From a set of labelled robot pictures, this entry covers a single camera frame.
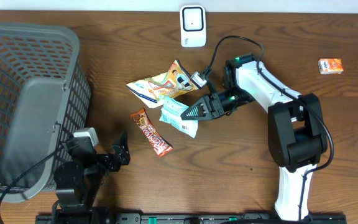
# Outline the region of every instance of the chocolate bar wrapper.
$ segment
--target chocolate bar wrapper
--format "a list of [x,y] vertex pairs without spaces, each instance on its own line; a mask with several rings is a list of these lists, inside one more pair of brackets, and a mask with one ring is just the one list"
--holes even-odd
[[161,137],[161,135],[155,130],[144,108],[136,113],[131,114],[131,118],[146,135],[147,139],[153,146],[154,151],[159,157],[163,157],[166,153],[173,150],[171,144],[166,142],[166,140],[164,140],[164,138]]

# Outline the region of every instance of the basket mesh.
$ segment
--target basket mesh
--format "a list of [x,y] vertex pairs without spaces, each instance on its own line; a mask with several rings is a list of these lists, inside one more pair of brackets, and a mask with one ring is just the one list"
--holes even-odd
[[[74,47],[78,46],[72,46],[69,39],[57,34],[14,36],[0,33],[0,157],[22,86],[29,79],[37,77],[67,79],[70,59],[77,57],[73,55]],[[59,141],[64,141],[75,130],[83,128],[88,113],[91,92],[78,61],[67,91],[70,91],[70,96]],[[54,189],[52,174],[62,162],[68,160],[70,156],[65,151],[55,156],[44,190]],[[0,192],[5,188],[0,181]],[[13,192],[25,190],[12,189]]]

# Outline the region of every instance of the plastic laundry basket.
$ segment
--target plastic laundry basket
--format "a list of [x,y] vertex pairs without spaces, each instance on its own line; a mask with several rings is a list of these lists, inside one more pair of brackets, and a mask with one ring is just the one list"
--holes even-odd
[[[0,195],[85,125],[91,92],[78,63],[80,44],[60,26],[0,23]],[[54,190],[63,150],[26,175],[4,201]]]

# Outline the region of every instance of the snack wrapper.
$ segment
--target snack wrapper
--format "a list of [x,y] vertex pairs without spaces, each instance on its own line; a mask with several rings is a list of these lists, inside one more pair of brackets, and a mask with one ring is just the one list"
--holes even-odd
[[166,140],[164,140],[164,138],[162,138],[161,135],[159,135],[159,133],[155,130],[144,108],[136,113],[131,114],[131,118],[146,135],[147,139],[153,146],[154,151],[159,157],[162,157],[166,153],[173,150],[171,144],[166,142]]
[[190,80],[190,75],[180,66],[178,60],[173,62],[168,72],[128,83],[127,88],[149,108],[163,105],[166,96],[175,98],[198,89]]
[[171,124],[177,130],[196,137],[198,121],[183,121],[180,115],[188,108],[187,105],[179,103],[176,100],[165,97],[164,105],[161,108],[160,121]]
[[339,58],[322,58],[318,60],[320,74],[341,74],[343,72],[342,60]]

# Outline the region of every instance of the white plug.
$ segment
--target white plug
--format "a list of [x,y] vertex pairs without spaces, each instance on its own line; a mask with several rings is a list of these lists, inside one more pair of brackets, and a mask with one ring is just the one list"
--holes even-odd
[[203,6],[180,9],[180,37],[183,47],[202,47],[206,43],[206,20]]

